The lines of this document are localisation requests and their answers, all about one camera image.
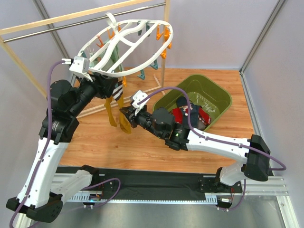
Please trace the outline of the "red panda sock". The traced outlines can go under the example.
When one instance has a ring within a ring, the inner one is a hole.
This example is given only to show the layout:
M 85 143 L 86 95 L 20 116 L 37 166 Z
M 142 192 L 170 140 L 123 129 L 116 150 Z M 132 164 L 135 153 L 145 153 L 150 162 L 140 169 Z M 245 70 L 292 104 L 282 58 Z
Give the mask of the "red panda sock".
M 211 117 L 201 107 L 199 108 L 199 117 L 205 126 L 210 125 Z

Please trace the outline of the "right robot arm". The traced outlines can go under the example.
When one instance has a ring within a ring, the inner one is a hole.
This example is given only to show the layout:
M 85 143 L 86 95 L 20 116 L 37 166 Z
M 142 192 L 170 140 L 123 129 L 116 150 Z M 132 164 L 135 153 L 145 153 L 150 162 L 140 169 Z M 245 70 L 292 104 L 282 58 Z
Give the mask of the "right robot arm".
M 149 113 L 146 108 L 137 111 L 128 106 L 121 108 L 120 112 L 132 128 L 142 127 L 164 140 L 165 145 L 173 150 L 203 151 L 234 159 L 234 164 L 218 168 L 216 183 L 232 186 L 245 178 L 268 180 L 270 150 L 261 136 L 254 134 L 250 139 L 231 138 L 198 129 L 192 131 L 188 126 L 177 123 L 164 108 Z

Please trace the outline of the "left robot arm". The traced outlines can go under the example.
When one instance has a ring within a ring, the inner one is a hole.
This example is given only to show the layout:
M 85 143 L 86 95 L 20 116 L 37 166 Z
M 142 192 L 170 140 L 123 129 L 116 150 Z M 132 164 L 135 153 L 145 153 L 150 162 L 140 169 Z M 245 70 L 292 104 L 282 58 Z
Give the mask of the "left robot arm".
M 20 193 L 8 199 L 7 209 L 34 221 L 51 223 L 72 196 L 97 184 L 98 169 L 84 165 L 59 186 L 51 186 L 59 161 L 79 125 L 77 116 L 94 97 L 110 97 L 117 83 L 116 78 L 94 76 L 92 81 L 81 80 L 78 87 L 67 80 L 50 85 L 47 115 L 39 132 L 33 165 Z

